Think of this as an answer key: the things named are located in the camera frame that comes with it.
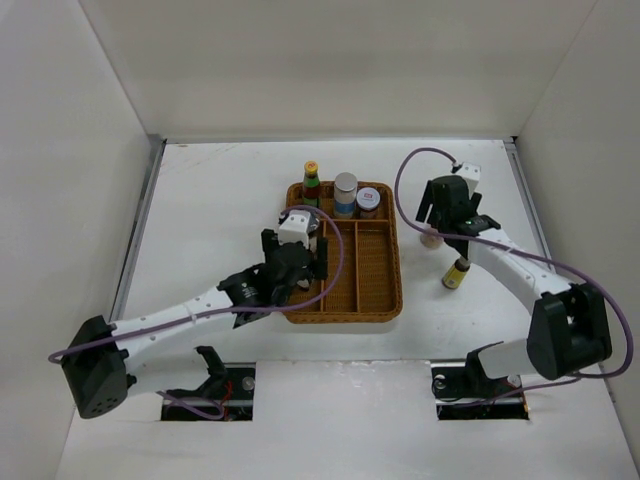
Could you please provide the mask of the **clear jar grey lid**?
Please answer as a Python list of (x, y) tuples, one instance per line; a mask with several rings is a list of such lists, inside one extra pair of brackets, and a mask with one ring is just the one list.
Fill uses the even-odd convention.
[(317, 251), (318, 238), (321, 235), (322, 222), (318, 216), (309, 214), (307, 223), (308, 249), (315, 253)]

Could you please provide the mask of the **brown spice jar red label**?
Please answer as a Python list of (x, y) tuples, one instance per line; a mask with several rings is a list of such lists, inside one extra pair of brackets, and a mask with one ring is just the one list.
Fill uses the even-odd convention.
[(374, 219), (380, 206), (381, 196), (373, 187), (361, 188), (356, 196), (358, 216), (361, 219)]

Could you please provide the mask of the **red sauce bottle yellow cap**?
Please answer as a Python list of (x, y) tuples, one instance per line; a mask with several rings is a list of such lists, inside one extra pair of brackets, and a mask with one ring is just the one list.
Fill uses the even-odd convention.
[(318, 208), (320, 206), (321, 182), (318, 176), (318, 164), (307, 161), (304, 165), (302, 182), (302, 198), (305, 205)]

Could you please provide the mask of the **white bead jar silver lid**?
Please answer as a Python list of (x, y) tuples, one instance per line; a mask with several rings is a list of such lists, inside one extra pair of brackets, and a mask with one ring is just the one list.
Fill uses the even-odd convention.
[(354, 174), (342, 172), (334, 180), (333, 212), (335, 218), (348, 219), (355, 212), (358, 181)]

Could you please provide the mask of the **white bottle black cap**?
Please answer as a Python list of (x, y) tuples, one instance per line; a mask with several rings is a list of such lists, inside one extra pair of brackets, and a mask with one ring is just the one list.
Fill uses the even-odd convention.
[(309, 291), (311, 286), (311, 282), (307, 279), (299, 280), (297, 282), (297, 287), (302, 291)]

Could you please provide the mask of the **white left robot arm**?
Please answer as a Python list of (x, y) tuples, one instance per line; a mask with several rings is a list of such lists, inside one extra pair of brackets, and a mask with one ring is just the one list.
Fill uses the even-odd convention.
[(79, 416), (94, 419), (141, 393), (183, 402), (221, 393), (227, 373), (202, 337), (289, 312), (299, 287), (328, 276), (328, 241), (321, 235), (283, 242), (262, 233), (263, 262), (173, 307), (129, 320), (86, 320), (69, 346), (51, 355), (61, 366)]

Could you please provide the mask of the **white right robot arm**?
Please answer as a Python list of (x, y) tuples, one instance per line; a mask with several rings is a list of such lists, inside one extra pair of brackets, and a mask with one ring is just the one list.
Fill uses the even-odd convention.
[(427, 182), (416, 215), (445, 235), (445, 243), (464, 260), (490, 273), (531, 315), (524, 339), (470, 353), (477, 362), (464, 370), (466, 388), (483, 396), (510, 375), (556, 380), (608, 359), (612, 343), (603, 295), (518, 255), (518, 245), (501, 225), (477, 212), (480, 200), (462, 177), (443, 176)]

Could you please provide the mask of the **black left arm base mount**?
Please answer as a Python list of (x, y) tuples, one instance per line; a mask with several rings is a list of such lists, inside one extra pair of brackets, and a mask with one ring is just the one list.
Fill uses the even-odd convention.
[(196, 352), (206, 365), (206, 376), (196, 388), (167, 390), (161, 421), (252, 421), (256, 389), (255, 363), (224, 363), (211, 346)]

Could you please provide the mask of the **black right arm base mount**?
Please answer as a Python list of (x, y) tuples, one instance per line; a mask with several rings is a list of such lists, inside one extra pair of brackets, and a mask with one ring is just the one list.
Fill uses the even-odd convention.
[(528, 420), (519, 375), (490, 379), (464, 362), (431, 364), (431, 391), (440, 421)]

